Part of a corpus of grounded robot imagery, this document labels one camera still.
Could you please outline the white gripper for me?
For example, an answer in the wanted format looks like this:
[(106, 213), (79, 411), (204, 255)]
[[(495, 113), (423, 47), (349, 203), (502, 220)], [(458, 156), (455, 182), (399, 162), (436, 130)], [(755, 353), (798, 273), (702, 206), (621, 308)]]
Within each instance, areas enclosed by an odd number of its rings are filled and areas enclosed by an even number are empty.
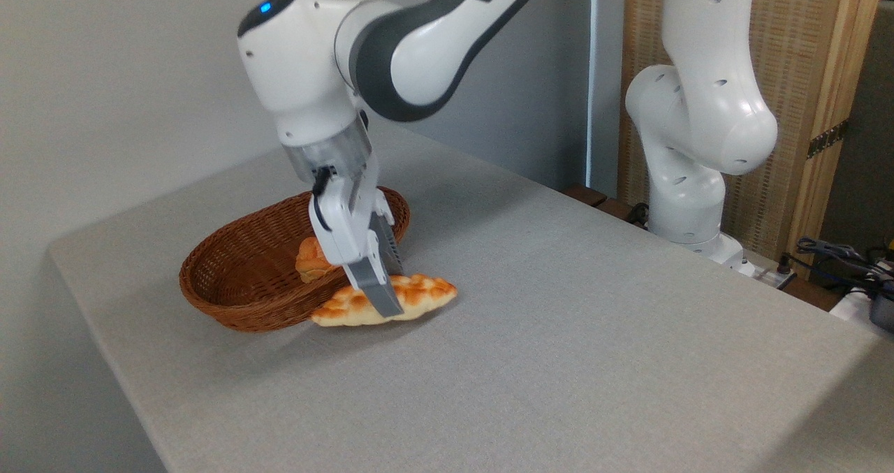
[(404, 268), (392, 229), (394, 216), (378, 189), (378, 158), (369, 155), (353, 177), (338, 174), (332, 165), (315, 173), (309, 215), (325, 258), (344, 266), (351, 284), (380, 316), (403, 314), (390, 277), (404, 275)]

